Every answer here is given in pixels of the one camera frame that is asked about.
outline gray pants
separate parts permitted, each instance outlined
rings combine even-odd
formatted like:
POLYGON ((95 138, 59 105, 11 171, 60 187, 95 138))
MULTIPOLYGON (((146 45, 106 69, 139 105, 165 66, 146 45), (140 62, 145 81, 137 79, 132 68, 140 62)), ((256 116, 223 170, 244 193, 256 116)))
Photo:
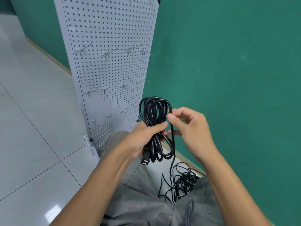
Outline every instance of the gray pants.
MULTIPOLYGON (((128 132, 113 134, 102 152, 100 162, 128 132)), ((106 210, 101 225, 185 225, 184 215, 190 200, 194 210, 190 225, 224 225, 219 206, 206 177, 197 180, 194 190, 175 203, 158 198, 140 157, 130 163, 106 210)))

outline tiled floor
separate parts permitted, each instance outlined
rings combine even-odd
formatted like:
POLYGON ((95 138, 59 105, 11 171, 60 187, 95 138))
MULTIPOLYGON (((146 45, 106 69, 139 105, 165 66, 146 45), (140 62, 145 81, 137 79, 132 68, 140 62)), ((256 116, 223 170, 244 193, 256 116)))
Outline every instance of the tiled floor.
MULTIPOLYGON (((0 15, 0 47, 0 225, 48 225, 97 163, 72 77, 25 40, 16 16, 0 15)), ((148 166, 157 191, 170 163, 148 166)))

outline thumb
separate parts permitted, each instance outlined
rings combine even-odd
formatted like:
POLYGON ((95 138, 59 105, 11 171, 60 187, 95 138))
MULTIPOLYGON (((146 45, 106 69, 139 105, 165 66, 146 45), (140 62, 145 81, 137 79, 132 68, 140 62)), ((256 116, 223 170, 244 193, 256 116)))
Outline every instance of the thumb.
POLYGON ((177 118, 175 115, 169 113, 167 115, 167 118, 169 120, 169 122, 175 126, 177 129, 179 129, 180 131, 183 130, 183 128, 185 127, 186 124, 184 124, 179 118, 177 118))
POLYGON ((163 131, 168 126, 168 122, 164 121, 161 124, 157 124, 155 126, 149 127, 150 131, 152 132, 152 135, 163 131))

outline person's right hand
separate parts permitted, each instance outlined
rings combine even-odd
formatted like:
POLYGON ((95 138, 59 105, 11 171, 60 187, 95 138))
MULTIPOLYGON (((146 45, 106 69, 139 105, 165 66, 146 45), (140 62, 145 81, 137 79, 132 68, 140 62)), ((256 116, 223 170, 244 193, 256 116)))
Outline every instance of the person's right hand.
POLYGON ((175 135, 183 137, 184 143, 195 157, 202 159, 212 149, 216 149, 203 114, 182 107, 172 109, 172 113, 167 115, 167 119, 179 129, 174 131, 175 135))

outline fingernail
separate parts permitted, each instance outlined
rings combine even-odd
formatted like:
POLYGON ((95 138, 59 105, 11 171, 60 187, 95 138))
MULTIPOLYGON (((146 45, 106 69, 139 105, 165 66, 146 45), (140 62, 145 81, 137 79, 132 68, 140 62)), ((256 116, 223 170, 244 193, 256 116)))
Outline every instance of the fingernail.
POLYGON ((172 121, 172 120, 175 118, 175 115, 169 113, 169 114, 167 115, 167 118, 168 118, 168 120, 172 121))

